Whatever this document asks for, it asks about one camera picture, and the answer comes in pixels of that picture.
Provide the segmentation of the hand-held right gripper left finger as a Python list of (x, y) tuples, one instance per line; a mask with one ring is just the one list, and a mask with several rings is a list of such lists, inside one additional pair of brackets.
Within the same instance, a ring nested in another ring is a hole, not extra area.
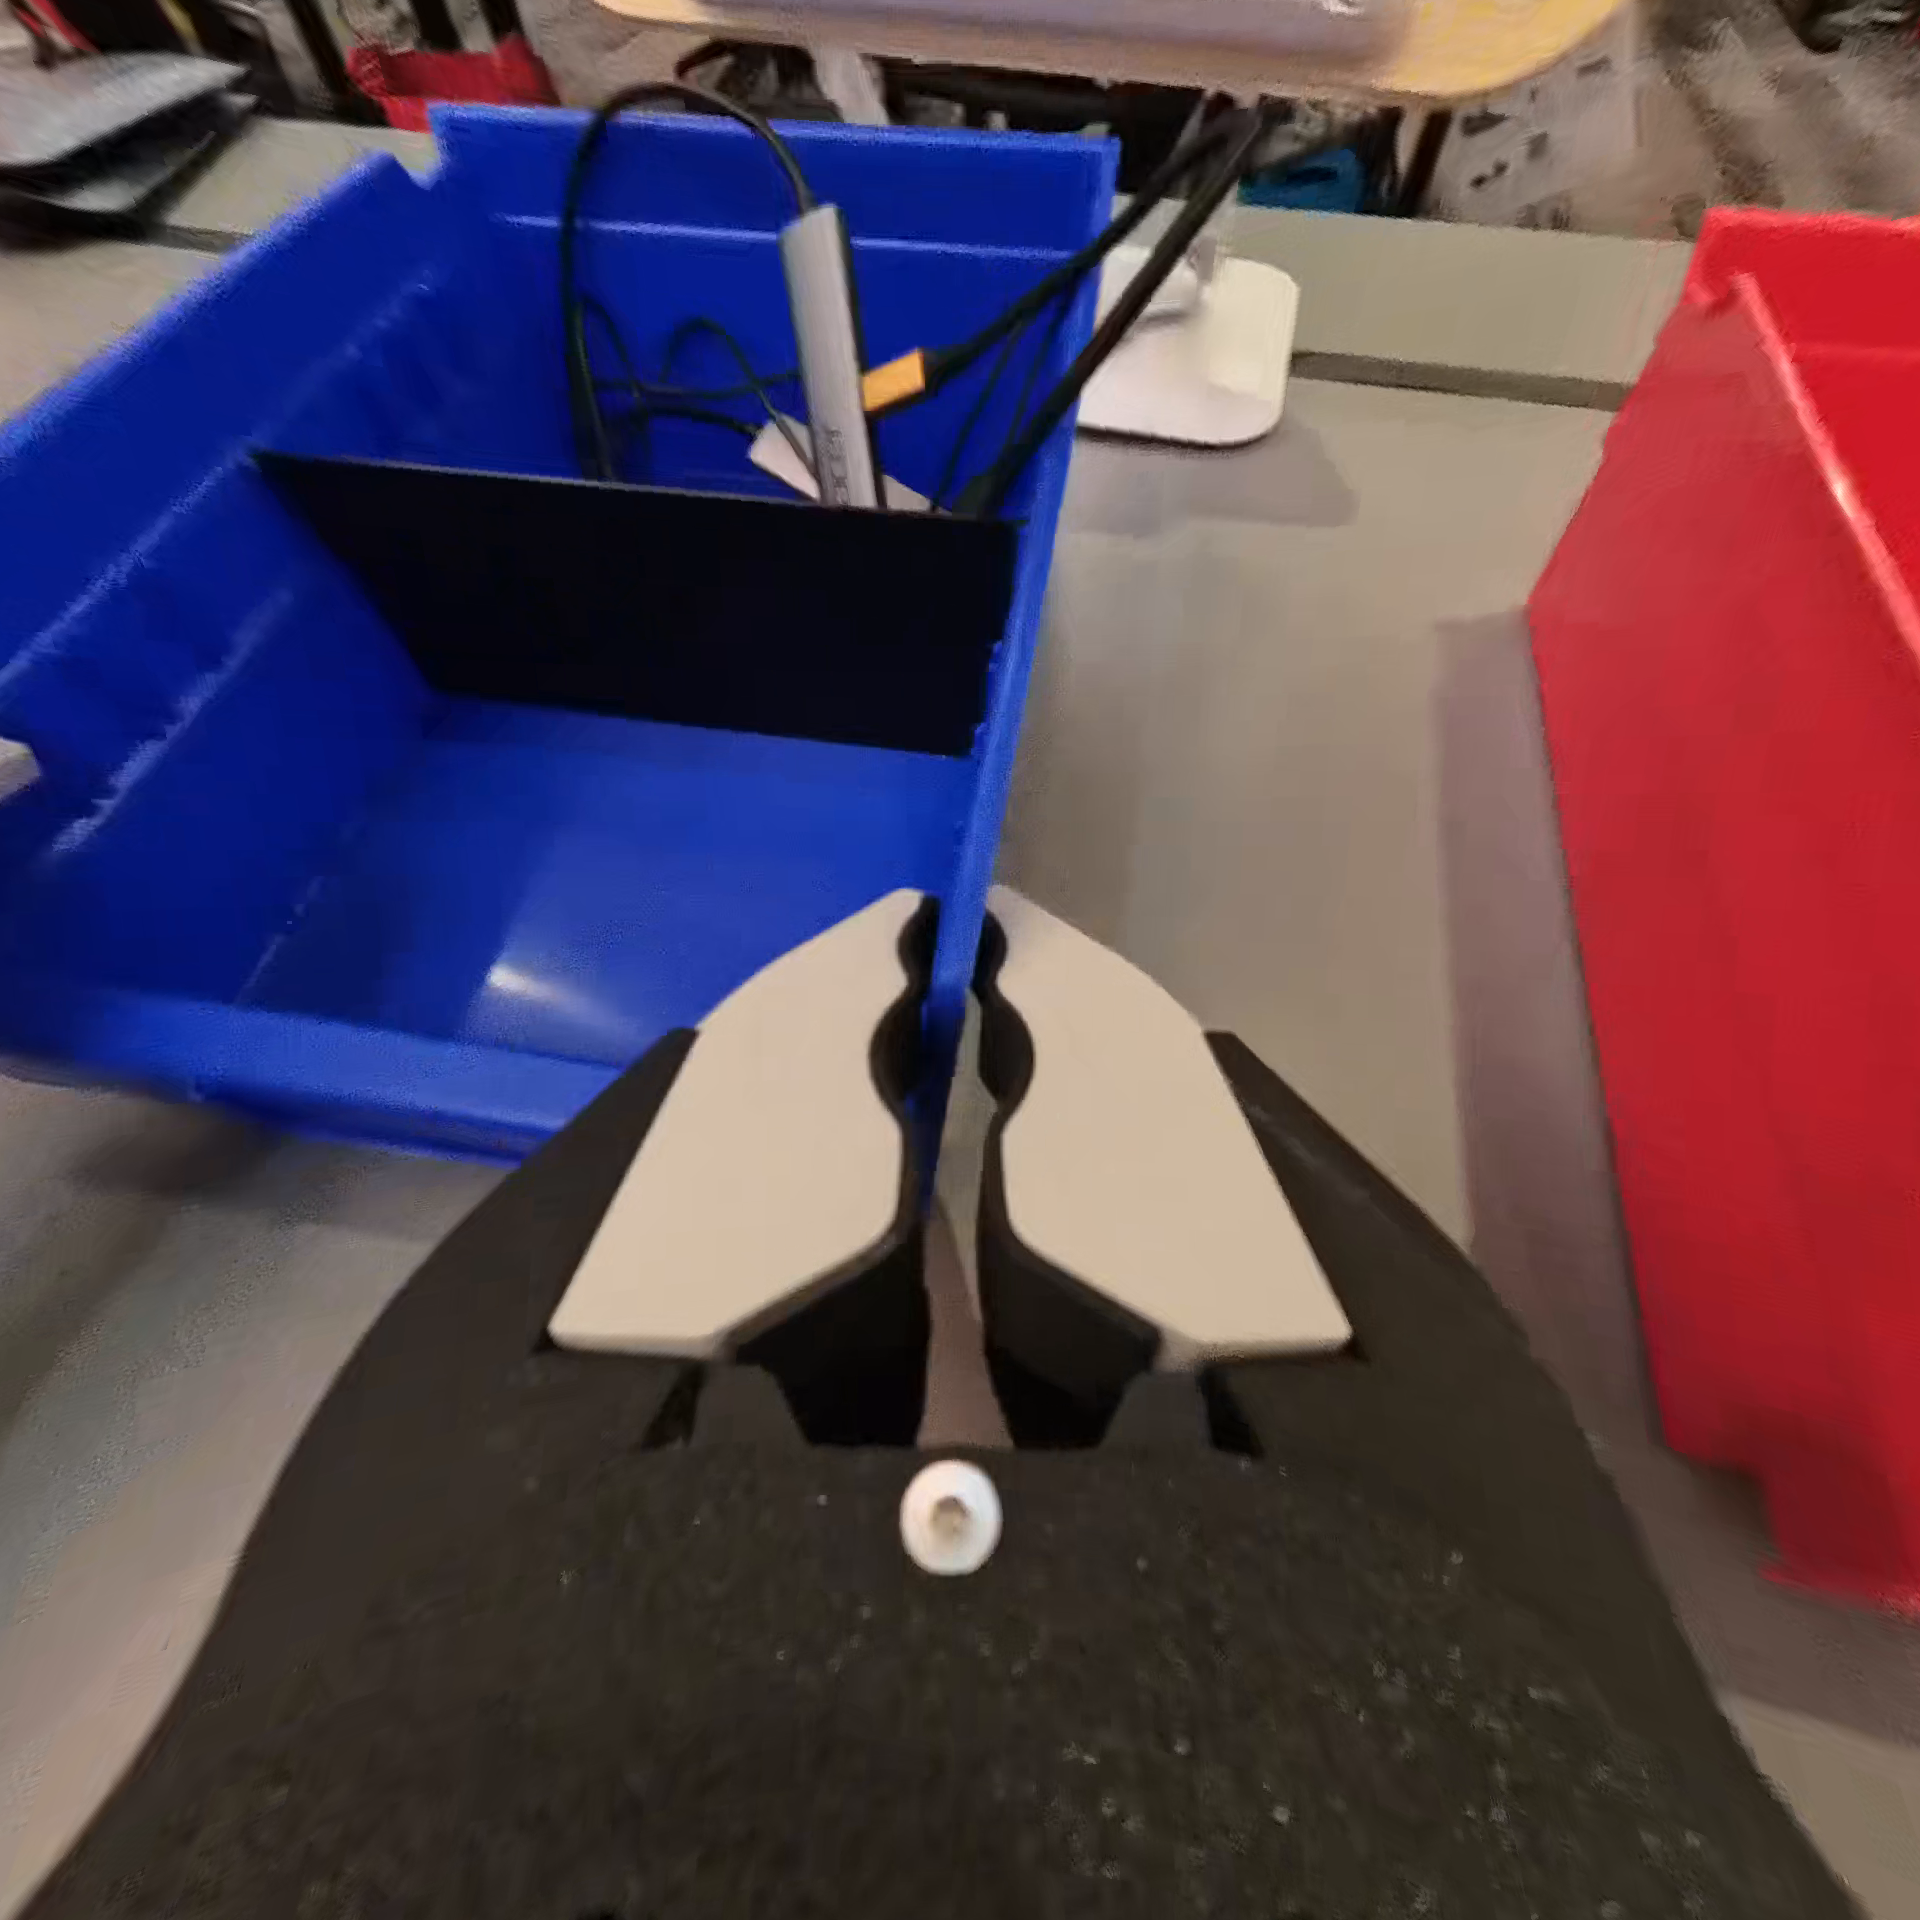
[(886, 893), (697, 1026), (551, 1318), (555, 1348), (752, 1367), (792, 1407), (920, 1407), (911, 1098), (940, 905)]

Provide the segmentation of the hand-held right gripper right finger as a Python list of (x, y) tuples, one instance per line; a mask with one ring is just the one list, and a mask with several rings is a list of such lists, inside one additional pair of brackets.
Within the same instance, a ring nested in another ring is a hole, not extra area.
[(1118, 1407), (1136, 1381), (1345, 1353), (1353, 1321), (1203, 1024), (1007, 885), (973, 997), (974, 1270), (1003, 1407)]

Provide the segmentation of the blue plastic bin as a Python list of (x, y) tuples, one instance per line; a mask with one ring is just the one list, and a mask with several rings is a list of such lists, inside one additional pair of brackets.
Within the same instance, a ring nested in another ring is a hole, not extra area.
[[(305, 1135), (517, 1161), (764, 965), (938, 905), (925, 1127), (986, 916), (1076, 415), (999, 516), (1024, 647), (962, 760), (453, 699), (259, 450), (801, 498), (796, 184), (731, 118), (444, 109), (5, 425), (5, 1060)], [(1090, 287), (930, 402), (882, 475), (953, 516)]]

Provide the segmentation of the red plastic bin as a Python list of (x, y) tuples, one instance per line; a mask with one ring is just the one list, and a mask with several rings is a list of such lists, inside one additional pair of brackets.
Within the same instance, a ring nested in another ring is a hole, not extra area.
[(1667, 1444), (1919, 1594), (1919, 225), (1716, 209), (1527, 604)]

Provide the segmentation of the black cable gold plug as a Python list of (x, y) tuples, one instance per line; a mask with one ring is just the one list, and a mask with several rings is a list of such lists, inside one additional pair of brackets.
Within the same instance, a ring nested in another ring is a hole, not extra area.
[(1066, 320), (1068, 308), (1092, 287), (1106, 287), (1109, 269), (1129, 251), (1140, 228), (1170, 201), (1174, 216), (1140, 253), (1116, 293), (1096, 313), (1087, 343), (1046, 388), (1031, 388), (1011, 416), (997, 454), (958, 492), (937, 492), (934, 502), (962, 519), (1000, 516), (1044, 442), (1075, 415), (1096, 376), (1140, 328), (1156, 299), (1188, 264), (1203, 231), (1237, 197), (1271, 137), (1284, 125), (1278, 103), (1261, 103), (1201, 121), (1125, 197), (1109, 223), (1068, 258), (1044, 272), (1024, 294), (985, 322), (973, 336), (932, 349), (911, 349), (863, 379), (863, 408), (872, 422), (906, 415), (969, 376), (991, 353), (1011, 356), (1044, 317)]

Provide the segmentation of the grey hub with cable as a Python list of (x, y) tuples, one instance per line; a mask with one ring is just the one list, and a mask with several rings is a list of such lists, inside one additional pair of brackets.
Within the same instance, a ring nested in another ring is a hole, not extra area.
[(863, 394), (851, 239), (834, 205), (808, 205), (781, 231), (781, 271), (818, 501), (839, 510), (880, 512), (886, 488)]

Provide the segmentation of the grey desk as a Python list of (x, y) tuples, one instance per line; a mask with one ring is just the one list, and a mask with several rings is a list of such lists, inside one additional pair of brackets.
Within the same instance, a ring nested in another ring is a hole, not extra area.
[[(1304, 353), (1637, 376), (1690, 245), (1248, 209)], [(1608, 413), (1290, 383), (1238, 454), (1071, 466), (1000, 878), (1230, 1031), (1523, 1321), (1725, 1706), (1917, 1917), (1917, 1628), (1765, 1577), (1656, 1437), (1525, 597)], [(151, 1730), (300, 1429), (494, 1164), (5, 1082), (2, 1881)]]

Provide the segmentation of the grey pouch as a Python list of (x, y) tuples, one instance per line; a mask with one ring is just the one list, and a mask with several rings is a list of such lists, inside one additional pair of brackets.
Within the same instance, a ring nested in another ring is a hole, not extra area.
[(184, 55), (5, 66), (5, 226), (142, 225), (252, 118), (246, 80), (242, 64)]

